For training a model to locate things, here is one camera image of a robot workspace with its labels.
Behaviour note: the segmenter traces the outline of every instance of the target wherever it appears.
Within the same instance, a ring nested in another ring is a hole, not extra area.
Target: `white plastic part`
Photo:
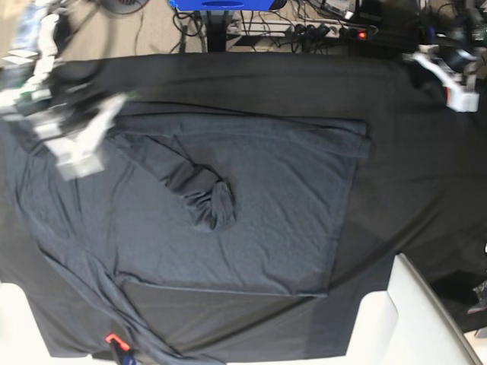
[[[46,115],[42,112],[29,117],[35,125],[36,134],[45,140],[45,145],[57,157],[56,166],[63,179],[77,179],[103,171],[103,156],[99,147],[126,99],[125,94],[106,98],[86,128],[70,135],[60,136],[61,121],[56,117],[45,120]]]
[[[17,285],[0,285],[0,354],[2,364],[110,365],[112,361],[91,356],[59,359],[50,357],[30,310],[25,293]]]
[[[398,313],[386,291],[370,293],[362,299],[350,338],[347,358],[361,365],[380,364],[389,347]]]
[[[460,113],[474,113],[479,109],[479,95],[473,90],[467,90],[465,86],[458,84],[439,65],[431,62],[422,52],[412,54],[412,59],[422,67],[433,72],[448,89],[447,105],[450,109]]]

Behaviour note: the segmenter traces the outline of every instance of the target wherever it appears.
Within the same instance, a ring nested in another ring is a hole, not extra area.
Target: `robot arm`
[[[6,122],[28,121],[31,131],[57,157],[62,176],[75,179],[103,170],[99,146],[127,96],[93,98],[85,92],[90,85],[83,84],[75,85],[69,95],[76,103],[53,105],[50,78],[58,56],[54,36],[66,10],[63,0],[35,0],[27,6],[4,59],[8,64],[0,78],[0,115]],[[97,114],[89,120],[76,120],[65,132],[63,126],[69,124],[75,109]]]

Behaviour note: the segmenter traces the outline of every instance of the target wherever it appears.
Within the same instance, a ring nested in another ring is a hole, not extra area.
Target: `black fan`
[[[115,14],[131,14],[142,9],[149,0],[100,0],[101,6]]]

